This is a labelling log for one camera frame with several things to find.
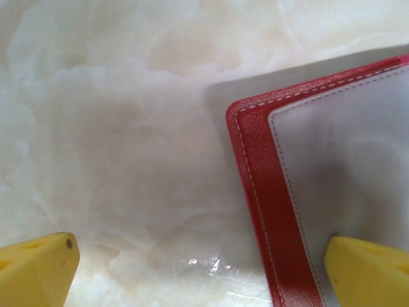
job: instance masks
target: marble surface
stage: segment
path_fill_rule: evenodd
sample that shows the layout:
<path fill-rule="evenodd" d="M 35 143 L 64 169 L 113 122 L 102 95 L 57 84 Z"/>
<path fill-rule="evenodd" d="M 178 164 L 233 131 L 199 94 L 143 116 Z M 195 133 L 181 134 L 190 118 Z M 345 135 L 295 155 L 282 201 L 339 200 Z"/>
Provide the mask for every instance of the marble surface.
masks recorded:
<path fill-rule="evenodd" d="M 271 306 L 224 112 L 409 52 L 408 12 L 0 0 L 0 244 L 74 232 L 67 307 Z"/>

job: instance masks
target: yellow clamp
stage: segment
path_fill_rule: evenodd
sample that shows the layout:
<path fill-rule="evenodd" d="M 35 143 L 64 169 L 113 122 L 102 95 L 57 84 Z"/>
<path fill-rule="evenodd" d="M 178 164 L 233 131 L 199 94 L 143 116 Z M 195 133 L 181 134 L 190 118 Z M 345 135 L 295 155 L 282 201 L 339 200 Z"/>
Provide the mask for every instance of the yellow clamp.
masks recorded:
<path fill-rule="evenodd" d="M 62 307 L 79 264 L 72 233 L 0 248 L 1 307 Z"/>
<path fill-rule="evenodd" d="M 342 307 L 409 306 L 409 253 L 347 237 L 333 237 L 325 269 Z"/>

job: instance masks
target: red leather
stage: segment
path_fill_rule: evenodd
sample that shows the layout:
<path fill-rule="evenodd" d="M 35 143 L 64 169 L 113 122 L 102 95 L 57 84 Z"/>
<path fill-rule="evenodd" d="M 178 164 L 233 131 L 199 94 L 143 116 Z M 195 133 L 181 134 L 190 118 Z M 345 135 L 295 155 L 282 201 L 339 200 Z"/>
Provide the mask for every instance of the red leather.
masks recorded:
<path fill-rule="evenodd" d="M 323 306 L 268 126 L 279 107 L 409 63 L 386 59 L 233 103 L 226 120 L 274 306 Z"/>

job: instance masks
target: white inner panel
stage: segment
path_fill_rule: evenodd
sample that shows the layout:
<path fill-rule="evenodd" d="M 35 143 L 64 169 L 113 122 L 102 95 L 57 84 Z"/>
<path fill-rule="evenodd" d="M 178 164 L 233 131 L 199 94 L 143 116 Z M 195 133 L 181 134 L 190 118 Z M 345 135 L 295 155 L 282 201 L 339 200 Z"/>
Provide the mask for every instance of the white inner panel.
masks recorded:
<path fill-rule="evenodd" d="M 408 71 L 359 79 L 270 115 L 304 247 L 328 306 L 339 306 L 323 266 L 331 236 L 409 249 Z"/>

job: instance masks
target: stitched border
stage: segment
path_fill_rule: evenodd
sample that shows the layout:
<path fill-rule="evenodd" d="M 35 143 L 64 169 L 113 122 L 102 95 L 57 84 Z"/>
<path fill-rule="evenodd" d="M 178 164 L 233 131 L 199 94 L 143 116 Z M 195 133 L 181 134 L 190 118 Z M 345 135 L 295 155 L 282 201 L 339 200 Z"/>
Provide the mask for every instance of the stitched border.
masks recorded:
<path fill-rule="evenodd" d="M 372 73 L 372 74 L 359 75 L 359 76 L 357 76 L 357 77 L 350 78 L 350 79 L 348 79 L 348 80 L 346 80 L 346 81 L 345 81 L 345 80 L 342 80 L 342 81 L 337 81 L 336 83 L 331 83 L 331 84 L 326 85 L 326 86 L 318 86 L 318 87 L 313 88 L 313 89 L 311 89 L 311 90 L 307 90 L 307 91 L 303 91 L 303 92 L 298 92 L 298 93 L 295 93 L 295 94 L 293 94 L 293 95 L 289 95 L 289 96 L 285 96 L 285 97 L 280 97 L 280 98 L 277 98 L 277 99 L 269 100 L 268 102 L 261 102 L 261 103 L 259 103 L 259 104 L 254 104 L 253 106 L 249 106 L 249 107 L 245 107 L 245 108 L 239 109 L 239 110 L 235 113 L 234 119 L 235 119 L 237 131 L 238 131 L 239 136 L 240 136 L 240 142 L 241 142 L 241 144 L 242 144 L 242 150 L 243 150 L 243 154 L 244 154 L 244 158 L 245 158 L 245 163 L 246 163 L 246 167 L 247 167 L 247 172 L 248 172 L 248 174 L 249 174 L 249 179 L 250 179 L 250 181 L 251 181 L 252 190 L 253 190 L 253 193 L 254 193 L 254 197 L 255 197 L 255 199 L 256 199 L 256 205 L 257 205 L 257 209 L 258 209 L 259 216 L 260 216 L 260 220 L 261 220 L 261 226 L 263 227 L 263 232 L 264 232 L 264 236 L 265 236 L 265 240 L 266 240 L 266 244 L 267 244 L 268 255 L 269 255 L 269 257 L 270 257 L 270 263 L 272 264 L 272 267 L 273 267 L 275 283 L 276 283 L 276 285 L 277 285 L 277 290 L 278 290 L 278 293 L 279 293 L 280 302 L 281 302 L 281 305 L 282 305 L 283 307 L 284 307 L 284 301 L 283 301 L 283 298 L 282 298 L 281 288 L 280 288 L 280 284 L 279 284 L 279 280 L 278 280 L 278 276 L 277 276 L 277 270 L 276 270 L 275 265 L 274 265 L 274 260 L 273 260 L 273 256 L 272 256 L 272 252 L 271 252 L 270 242 L 269 242 L 269 240 L 268 240 L 268 235 L 267 235 L 266 228 L 265 228 L 265 221 L 264 221 L 264 218 L 263 218 L 263 214 L 261 213 L 260 202 L 259 202 L 259 199 L 258 199 L 258 194 L 257 194 L 257 191 L 256 191 L 256 186 L 254 185 L 253 177 L 252 177 L 252 174 L 251 174 L 250 165 L 249 165 L 249 160 L 248 160 L 248 158 L 247 158 L 247 152 L 245 151 L 242 131 L 241 131 L 241 129 L 240 129 L 240 124 L 238 123 L 238 120 L 237 120 L 237 116 L 238 116 L 239 112 L 243 112 L 243 111 L 245 111 L 245 110 L 247 110 L 247 109 L 253 109 L 253 108 L 255 108 L 255 107 L 263 106 L 263 105 L 265 105 L 265 104 L 271 104 L 272 102 L 276 102 L 276 101 L 280 101 L 280 100 L 288 100 L 288 99 L 291 98 L 291 97 L 295 97 L 295 96 L 298 96 L 298 95 L 301 95 L 301 94 L 304 94 L 304 93 L 310 93 L 310 92 L 314 92 L 314 91 L 318 91 L 318 90 L 324 90 L 325 88 L 331 88 L 331 87 L 333 87 L 333 86 L 336 86 L 336 85 L 339 85 L 339 84 L 342 84 L 342 83 L 345 83 L 345 82 L 352 82 L 352 81 L 356 81 L 356 80 L 359 80 L 359 79 L 372 77 L 372 76 L 374 76 L 374 75 L 378 75 L 378 74 L 387 72 L 387 71 L 389 71 L 389 70 L 392 70 L 392 69 L 395 69 L 395 68 L 399 68 L 399 67 L 403 67 L 403 66 L 406 66 L 406 65 L 407 65 L 407 64 L 396 65 L 396 66 L 389 67 L 389 68 L 386 68 L 386 69 L 383 69 L 383 70 L 379 70 L 379 71 L 377 71 L 377 72 L 375 72 L 375 73 Z M 408 70 L 409 70 L 409 68 L 406 69 L 406 70 L 402 70 L 402 71 L 400 71 L 400 72 L 396 72 L 396 73 L 390 74 L 390 75 L 388 75 L 388 76 L 395 75 L 395 74 L 399 74 L 399 73 L 401 73 L 401 72 L 405 72 L 405 71 L 408 71 Z M 380 78 L 373 79 L 372 81 L 364 82 L 364 83 L 362 83 L 362 84 L 360 84 L 360 85 L 364 85 L 364 84 L 367 84 L 367 83 L 371 83 L 371 82 L 373 82 L 373 81 L 377 81 L 377 80 L 383 79 L 383 78 L 385 78 L 385 76 L 381 76 Z M 296 105 L 292 105 L 292 106 L 290 106 L 290 107 L 288 107 L 288 108 L 286 108 L 286 109 L 280 110 L 277 114 L 279 114 L 279 113 L 281 113 L 281 112 L 284 112 L 284 111 L 287 111 L 287 110 L 290 110 L 290 109 L 293 109 L 293 108 L 295 108 L 295 107 L 302 106 L 302 105 L 306 104 L 307 102 L 311 102 L 311 101 L 314 101 L 314 100 L 318 100 L 318 99 L 320 99 L 320 98 L 327 97 L 327 96 L 333 95 L 333 94 L 335 94 L 335 93 L 340 93 L 340 92 L 342 92 L 342 91 L 344 91 L 344 90 L 349 90 L 350 88 L 355 88 L 355 87 L 357 87 L 357 86 L 358 86 L 358 85 L 351 86 L 351 87 L 349 87 L 349 88 L 344 88 L 344 89 L 341 89 L 341 90 L 339 90 L 339 91 L 337 91 L 337 92 L 333 92 L 333 93 L 331 93 L 331 94 L 325 94 L 325 95 L 323 95 L 323 96 L 321 96 L 321 97 L 319 97 L 319 98 L 318 98 L 318 97 L 314 97 L 314 98 L 312 98 L 311 100 L 305 100 L 305 101 L 303 101 L 303 102 L 299 102 L 299 103 L 296 104 Z M 277 133 L 276 133 L 275 130 L 274 130 L 274 134 L 275 134 L 275 139 L 276 139 L 276 142 L 277 142 L 277 145 L 278 145 L 278 137 L 277 137 Z M 279 151 L 279 153 L 280 153 L 280 155 L 281 155 L 281 160 L 283 161 L 283 164 L 284 164 L 284 159 L 282 158 L 282 152 Z M 287 178 L 287 180 L 288 180 L 288 173 L 287 173 L 287 171 L 286 171 L 285 166 L 284 166 L 284 173 L 285 173 L 286 178 Z M 313 273 L 314 273 L 314 275 L 315 275 L 315 280 L 316 280 L 316 282 L 317 282 L 317 284 L 318 284 L 318 286 L 319 286 L 319 288 L 320 288 L 320 290 L 321 290 L 321 296 L 322 296 L 322 298 L 323 298 L 323 303 L 324 303 L 325 306 L 328 306 L 328 305 L 327 305 L 327 302 L 326 302 L 326 300 L 325 300 L 325 296 L 324 296 L 324 294 L 323 294 L 323 289 L 322 289 L 322 287 L 321 287 L 321 285 L 320 285 L 320 282 L 318 281 L 318 277 L 317 277 L 317 275 L 316 275 L 316 271 L 315 271 L 314 265 L 312 264 L 312 261 L 311 261 L 311 254 L 310 254 L 309 249 L 308 249 L 308 246 L 307 246 L 307 244 L 306 244 L 304 227 L 302 226 L 302 223 L 301 223 L 301 220 L 300 220 L 300 214 L 299 214 L 299 211 L 298 211 L 297 203 L 295 202 L 295 198 L 294 198 L 294 195 L 293 195 L 293 191 L 292 191 L 291 184 L 289 184 L 289 188 L 290 188 L 290 193 L 291 193 L 291 196 L 292 196 L 293 201 L 294 201 L 294 204 L 295 204 L 297 217 L 298 217 L 298 220 L 300 221 L 300 227 L 301 227 L 301 231 L 302 231 L 302 234 L 303 234 L 303 237 L 304 237 L 305 248 L 306 248 L 307 253 L 308 253 L 309 262 L 310 262 L 310 264 L 311 264 L 311 266 L 312 266 L 312 268 L 313 268 Z"/>

